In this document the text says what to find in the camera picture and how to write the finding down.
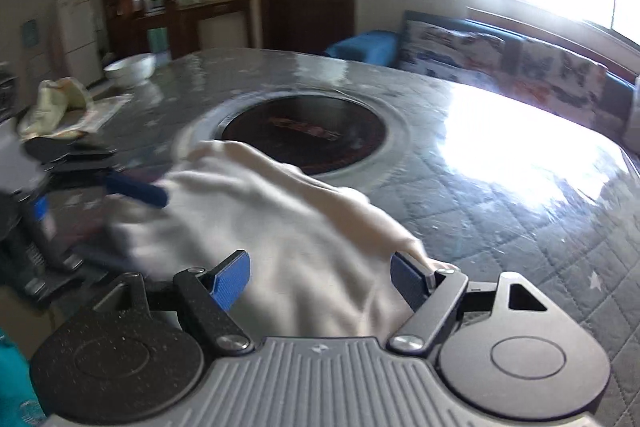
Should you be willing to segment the cream white garment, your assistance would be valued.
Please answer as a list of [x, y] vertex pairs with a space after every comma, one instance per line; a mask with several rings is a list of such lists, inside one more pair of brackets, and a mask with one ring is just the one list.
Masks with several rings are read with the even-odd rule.
[[366, 195], [335, 187], [240, 142], [209, 141], [160, 179], [153, 208], [106, 202], [116, 245], [154, 280], [250, 255], [250, 281], [231, 314], [250, 337], [383, 338], [410, 315], [390, 280], [404, 253], [428, 272], [442, 262]]

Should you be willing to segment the crumpled yellowish cloth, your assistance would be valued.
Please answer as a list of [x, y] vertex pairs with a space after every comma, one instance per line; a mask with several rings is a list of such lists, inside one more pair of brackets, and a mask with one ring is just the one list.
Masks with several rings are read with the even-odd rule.
[[17, 125], [23, 141], [35, 138], [67, 140], [87, 133], [96, 104], [88, 90], [75, 78], [43, 80], [37, 102]]

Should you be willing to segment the white bowl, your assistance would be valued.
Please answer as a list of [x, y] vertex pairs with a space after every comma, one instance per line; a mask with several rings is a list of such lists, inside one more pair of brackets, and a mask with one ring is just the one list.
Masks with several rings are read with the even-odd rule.
[[152, 53], [137, 54], [123, 58], [104, 67], [108, 80], [122, 89], [140, 86], [148, 81], [155, 72], [156, 57]]

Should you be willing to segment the white refrigerator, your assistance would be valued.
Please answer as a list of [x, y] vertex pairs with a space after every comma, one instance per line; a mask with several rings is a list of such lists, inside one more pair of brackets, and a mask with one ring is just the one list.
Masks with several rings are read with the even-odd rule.
[[65, 70], [91, 86], [103, 76], [91, 0], [56, 0], [56, 16]]

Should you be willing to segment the round black induction cooktop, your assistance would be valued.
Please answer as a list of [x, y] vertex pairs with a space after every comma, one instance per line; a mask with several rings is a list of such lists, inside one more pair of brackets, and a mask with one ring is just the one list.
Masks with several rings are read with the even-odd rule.
[[277, 87], [209, 109], [176, 135], [172, 157], [186, 158], [212, 140], [250, 145], [320, 181], [368, 193], [405, 162], [411, 130], [404, 115], [375, 96]]

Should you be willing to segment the left butterfly cushion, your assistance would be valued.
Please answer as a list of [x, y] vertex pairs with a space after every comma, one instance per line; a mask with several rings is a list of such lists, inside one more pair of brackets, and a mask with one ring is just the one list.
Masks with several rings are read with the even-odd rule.
[[457, 31], [409, 20], [398, 50], [397, 65], [405, 72], [479, 88], [495, 86], [502, 65], [504, 41], [484, 32]]

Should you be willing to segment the butterfly cushion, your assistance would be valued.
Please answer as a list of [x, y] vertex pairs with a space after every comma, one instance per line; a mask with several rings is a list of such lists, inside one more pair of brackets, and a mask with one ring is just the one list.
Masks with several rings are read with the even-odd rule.
[[479, 88], [495, 86], [502, 65], [504, 41], [484, 32], [457, 31], [409, 20], [398, 50], [397, 65], [405, 72]]
[[590, 58], [526, 39], [509, 93], [520, 102], [591, 128], [607, 72]]

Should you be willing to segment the blue sofa bench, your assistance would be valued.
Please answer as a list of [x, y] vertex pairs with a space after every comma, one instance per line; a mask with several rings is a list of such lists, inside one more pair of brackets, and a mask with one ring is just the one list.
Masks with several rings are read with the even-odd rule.
[[638, 83], [574, 43], [408, 11], [398, 31], [367, 31], [324, 53], [500, 94], [597, 131], [632, 153], [639, 150]]

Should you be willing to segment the teal sleeve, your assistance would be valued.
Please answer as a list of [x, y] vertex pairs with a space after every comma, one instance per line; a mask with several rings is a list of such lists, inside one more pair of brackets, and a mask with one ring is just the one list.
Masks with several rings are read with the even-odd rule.
[[0, 335], [0, 425], [36, 427], [46, 420], [29, 378], [29, 365], [20, 348]]

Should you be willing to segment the right butterfly cushion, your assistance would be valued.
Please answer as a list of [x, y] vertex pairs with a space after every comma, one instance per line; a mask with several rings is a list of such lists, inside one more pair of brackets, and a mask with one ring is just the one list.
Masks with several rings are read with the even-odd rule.
[[607, 72], [590, 58], [526, 39], [509, 93], [520, 102], [591, 128]]

